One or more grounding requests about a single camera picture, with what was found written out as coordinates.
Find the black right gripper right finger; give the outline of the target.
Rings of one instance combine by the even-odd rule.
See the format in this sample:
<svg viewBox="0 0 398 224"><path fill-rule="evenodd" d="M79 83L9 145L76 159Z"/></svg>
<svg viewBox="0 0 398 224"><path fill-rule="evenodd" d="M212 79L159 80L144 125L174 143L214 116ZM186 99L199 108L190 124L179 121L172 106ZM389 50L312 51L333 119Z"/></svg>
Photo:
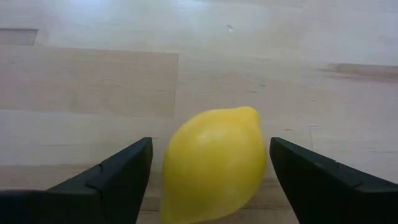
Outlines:
<svg viewBox="0 0 398 224"><path fill-rule="evenodd" d="M300 224L398 224L398 184L278 137L269 153Z"/></svg>

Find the yellow lemon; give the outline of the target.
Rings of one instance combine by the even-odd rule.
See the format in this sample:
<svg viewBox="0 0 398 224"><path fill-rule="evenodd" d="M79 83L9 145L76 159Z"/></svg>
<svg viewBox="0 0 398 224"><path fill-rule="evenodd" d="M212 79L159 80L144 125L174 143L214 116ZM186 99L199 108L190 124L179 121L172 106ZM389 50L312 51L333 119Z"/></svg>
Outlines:
<svg viewBox="0 0 398 224"><path fill-rule="evenodd" d="M162 167L162 224L228 216L250 201L266 168L259 113L250 106L204 111L172 136Z"/></svg>

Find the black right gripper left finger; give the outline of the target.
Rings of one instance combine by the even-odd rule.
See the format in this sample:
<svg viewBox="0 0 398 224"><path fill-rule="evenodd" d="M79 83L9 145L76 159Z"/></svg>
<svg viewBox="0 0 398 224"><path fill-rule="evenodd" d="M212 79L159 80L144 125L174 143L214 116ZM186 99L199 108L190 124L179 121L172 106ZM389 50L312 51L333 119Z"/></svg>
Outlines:
<svg viewBox="0 0 398 224"><path fill-rule="evenodd" d="M0 224L135 224L152 158L145 137L47 190L0 190Z"/></svg>

